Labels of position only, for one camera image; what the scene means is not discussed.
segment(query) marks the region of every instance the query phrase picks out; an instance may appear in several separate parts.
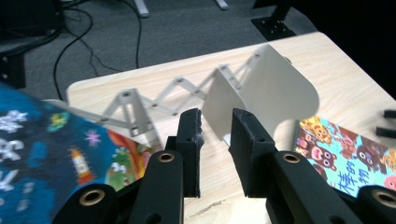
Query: wooden table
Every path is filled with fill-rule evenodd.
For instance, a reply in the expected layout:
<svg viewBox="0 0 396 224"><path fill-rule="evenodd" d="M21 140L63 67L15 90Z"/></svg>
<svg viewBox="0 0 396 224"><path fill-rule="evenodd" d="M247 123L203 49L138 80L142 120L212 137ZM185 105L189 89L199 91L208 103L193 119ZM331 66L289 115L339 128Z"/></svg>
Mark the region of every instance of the wooden table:
<svg viewBox="0 0 396 224"><path fill-rule="evenodd" d="M324 34L313 33L270 42L281 55L316 87L320 99L318 115L388 147L396 140L375 135L375 127L396 129L396 123L382 118L384 109L396 108L396 102L364 73ZM236 69L260 45L231 49L172 63L159 64L106 77L83 80L68 89L71 106L101 113L123 89L137 88L140 94L154 99L174 77L183 76L200 83L219 64ZM171 96L183 94L175 90ZM200 106L202 103L188 106ZM178 117L150 112L163 143L176 135ZM276 129L276 147L290 149L291 122ZM244 197L228 147L211 131L203 118L205 144L201 151L200 199L185 199L186 223L271 223L265 199Z"/></svg>

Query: white folding mechanism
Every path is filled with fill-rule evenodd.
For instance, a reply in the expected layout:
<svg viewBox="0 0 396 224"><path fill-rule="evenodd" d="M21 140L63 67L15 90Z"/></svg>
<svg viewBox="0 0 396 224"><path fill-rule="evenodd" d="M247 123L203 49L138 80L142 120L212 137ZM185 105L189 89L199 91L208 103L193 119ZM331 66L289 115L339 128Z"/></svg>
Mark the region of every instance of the white folding mechanism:
<svg viewBox="0 0 396 224"><path fill-rule="evenodd" d="M202 111L219 139L231 131L235 107L253 113L272 137L280 122L307 119L318 110L314 86L270 45L261 47L244 70L239 88L227 74L215 71Z"/></svg>
<svg viewBox="0 0 396 224"><path fill-rule="evenodd" d="M164 101L176 87L189 95L170 107ZM279 123L286 119L310 118L319 104L314 86L288 60L265 44L235 73L222 64L197 86L184 77L176 77L155 99L140 95L136 89L124 90L117 94L103 115L67 108L67 105L62 107L84 118L125 128L132 138L145 135L151 144L159 145L158 134L146 109L175 116L193 98L204 101L205 119L216 136L228 144L233 108L253 113L274 137ZM125 120L111 118L119 109Z"/></svg>

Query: cartoon illustration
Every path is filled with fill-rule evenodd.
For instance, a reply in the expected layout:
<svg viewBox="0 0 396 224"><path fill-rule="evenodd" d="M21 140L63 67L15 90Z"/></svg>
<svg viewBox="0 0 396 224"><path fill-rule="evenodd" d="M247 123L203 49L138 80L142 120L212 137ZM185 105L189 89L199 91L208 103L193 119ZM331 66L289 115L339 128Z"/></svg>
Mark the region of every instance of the cartoon illustration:
<svg viewBox="0 0 396 224"><path fill-rule="evenodd" d="M88 167L88 163L85 161L81 152L79 152L75 147L72 147L70 149L70 154L78 175L78 184L83 185L94 180L94 176Z"/></svg>
<svg viewBox="0 0 396 224"><path fill-rule="evenodd" d="M337 159L337 156L323 147L312 147L309 149L309 153L306 154L306 158L313 159L323 168L330 168L334 171L337 170L337 167L334 165L334 161Z"/></svg>
<svg viewBox="0 0 396 224"><path fill-rule="evenodd" d="M115 190L123 189L136 180L134 176L134 160L128 149L122 147L113 155L111 167L107 169L105 183Z"/></svg>
<svg viewBox="0 0 396 224"><path fill-rule="evenodd" d="M356 138L358 135L356 133L350 132L344 128L334 127L334 140L341 144L342 150L341 155L350 160L352 159L352 155L356 153Z"/></svg>
<svg viewBox="0 0 396 224"><path fill-rule="evenodd" d="M85 138L85 140L90 142L90 147L97 147L98 143L101 142L101 140L99 139L100 134L96 133L96 130L89 130L87 133L85 133L87 135L87 137Z"/></svg>
<svg viewBox="0 0 396 224"><path fill-rule="evenodd" d="M18 173L18 170L10 171L3 178L3 172L0 171L0 190L3 190L3 191L13 190L14 186L12 186L10 183L11 183L12 179L17 175L17 173Z"/></svg>
<svg viewBox="0 0 396 224"><path fill-rule="evenodd" d="M134 171L137 174L136 178L142 177L146 171L149 157L158 149L138 145L134 140L126 138L110 130L107 130L107 133L115 145L128 148L130 154L132 155Z"/></svg>
<svg viewBox="0 0 396 224"><path fill-rule="evenodd" d="M20 140L6 141L0 138L0 162L4 160L18 161L21 156L16 152L16 150L24 149L24 143Z"/></svg>
<svg viewBox="0 0 396 224"><path fill-rule="evenodd" d="M313 133L319 142L330 145L332 143L332 136L329 134L327 128L320 122L320 118L314 116L310 119L302 119L300 126L307 131Z"/></svg>
<svg viewBox="0 0 396 224"><path fill-rule="evenodd" d="M15 133L19 128L22 128L18 122L26 121L27 113L21 113L18 110L8 111L6 116L0 117L0 130L8 133Z"/></svg>
<svg viewBox="0 0 396 224"><path fill-rule="evenodd" d="M389 154L383 156L379 161L388 166L393 173L396 172L396 149L390 148Z"/></svg>
<svg viewBox="0 0 396 224"><path fill-rule="evenodd" d="M308 149L316 145L316 138L309 133L299 132L296 141L296 152L306 157Z"/></svg>
<svg viewBox="0 0 396 224"><path fill-rule="evenodd" d="M60 130L69 120L70 114L67 112L59 113L59 114L53 114L50 117L50 126L47 128L47 130L50 133L56 132Z"/></svg>
<svg viewBox="0 0 396 224"><path fill-rule="evenodd" d="M379 160L384 155L384 151L380 152L375 145L362 145L358 147L357 158L367 166L368 171L376 172L380 170L381 174L387 173L386 166Z"/></svg>
<svg viewBox="0 0 396 224"><path fill-rule="evenodd" d="M396 175L390 175L384 180L384 186L387 189L396 190Z"/></svg>

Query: metal ring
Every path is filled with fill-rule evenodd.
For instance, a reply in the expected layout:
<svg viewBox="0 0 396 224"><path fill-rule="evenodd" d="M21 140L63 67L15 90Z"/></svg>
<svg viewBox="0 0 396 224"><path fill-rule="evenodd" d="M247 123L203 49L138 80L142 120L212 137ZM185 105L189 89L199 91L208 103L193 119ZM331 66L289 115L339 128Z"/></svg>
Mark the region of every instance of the metal ring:
<svg viewBox="0 0 396 224"><path fill-rule="evenodd" d="M158 160L161 162L169 162L175 158L175 155L172 153L163 153L158 156Z"/></svg>
<svg viewBox="0 0 396 224"><path fill-rule="evenodd" d="M283 160L288 161L290 163L298 163L300 162L300 158L294 156L293 154L285 154L283 155Z"/></svg>
<svg viewBox="0 0 396 224"><path fill-rule="evenodd" d="M105 192L102 189L90 189L85 191L79 198L79 203L84 206L92 206L105 198Z"/></svg>
<svg viewBox="0 0 396 224"><path fill-rule="evenodd" d="M375 189L373 190L373 197L379 202L388 207L396 208L396 196L385 191Z"/></svg>

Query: colorful book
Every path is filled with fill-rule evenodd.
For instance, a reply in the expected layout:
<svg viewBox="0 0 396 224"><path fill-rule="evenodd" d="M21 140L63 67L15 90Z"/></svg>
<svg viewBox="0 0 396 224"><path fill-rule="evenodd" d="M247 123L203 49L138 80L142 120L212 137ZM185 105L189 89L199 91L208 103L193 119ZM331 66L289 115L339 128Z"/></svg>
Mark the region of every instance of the colorful book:
<svg viewBox="0 0 396 224"><path fill-rule="evenodd" d="M396 190L396 149L378 144L326 119L303 119L295 151L305 156L335 189L356 197L359 188Z"/></svg>
<svg viewBox="0 0 396 224"><path fill-rule="evenodd" d="M0 223L51 223L91 183L143 176L161 146L136 141L0 82Z"/></svg>

